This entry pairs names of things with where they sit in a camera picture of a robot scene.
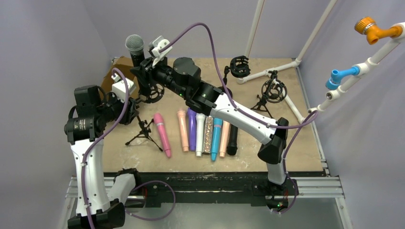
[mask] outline purple microphone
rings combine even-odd
[[[197,113],[192,109],[187,109],[187,115],[189,116],[189,145],[190,151],[195,151],[195,142],[197,141],[197,120],[195,116]]]

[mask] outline silver microphone grille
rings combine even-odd
[[[143,51],[143,39],[136,34],[130,35],[125,40],[125,47],[129,52]]]

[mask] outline cardboard box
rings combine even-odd
[[[132,60],[128,57],[121,56],[118,59],[115,59],[113,64],[111,65],[107,75],[104,77],[103,82],[101,83],[101,88],[104,89],[106,93],[111,91],[111,86],[113,85],[114,81],[111,79],[111,70],[113,68],[118,68],[124,76],[132,81],[134,81],[135,85],[137,86],[135,91],[131,94],[131,97],[136,99],[138,98],[139,92],[139,85],[138,81],[135,79],[134,74],[132,74],[129,70],[133,67]]]

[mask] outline table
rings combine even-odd
[[[220,86],[220,81],[215,70],[212,58],[193,59],[195,64],[201,68],[201,78],[215,86]],[[231,58],[218,59],[218,65],[223,74],[226,65],[229,66]],[[257,73],[271,67],[276,67],[291,62],[291,59],[250,59],[249,67],[251,73]],[[288,95],[295,103],[302,114],[307,114],[307,108],[295,69],[287,69],[278,73],[278,78],[288,89]],[[258,99],[257,94],[261,91],[262,84],[268,77],[262,77],[245,84],[239,85],[236,79],[228,75],[228,87],[233,91],[235,101],[250,108]],[[104,140],[103,164],[105,172],[116,172],[122,168],[136,167],[142,172],[251,172],[267,171],[266,164],[257,157],[260,143],[246,132],[239,130],[238,152],[235,156],[226,155],[225,158],[217,157],[215,162],[211,156],[203,155],[201,158],[195,156],[195,152],[183,152],[181,150],[180,131],[177,119],[179,108],[186,109],[182,98],[169,90],[165,90],[164,97],[154,104],[140,104],[140,118],[152,119],[153,114],[160,112],[165,120],[166,131],[170,140],[172,157],[167,156],[149,140],[136,139],[130,146],[125,143],[134,135],[138,134],[140,128],[136,120],[128,126],[118,125]],[[278,104],[267,103],[267,107],[275,119],[284,117],[289,120],[290,125],[298,125],[298,121],[285,101]],[[159,134],[152,125],[151,137],[159,144]],[[295,133],[288,132],[288,142]],[[315,139],[312,127],[304,127],[287,156],[288,171],[322,171],[320,151]]]

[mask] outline pink microphone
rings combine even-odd
[[[160,140],[162,141],[163,150],[165,151],[167,157],[171,157],[169,139],[167,138],[166,129],[164,127],[164,121],[162,115],[156,113],[153,115],[153,121],[155,122],[156,128],[158,129]]]

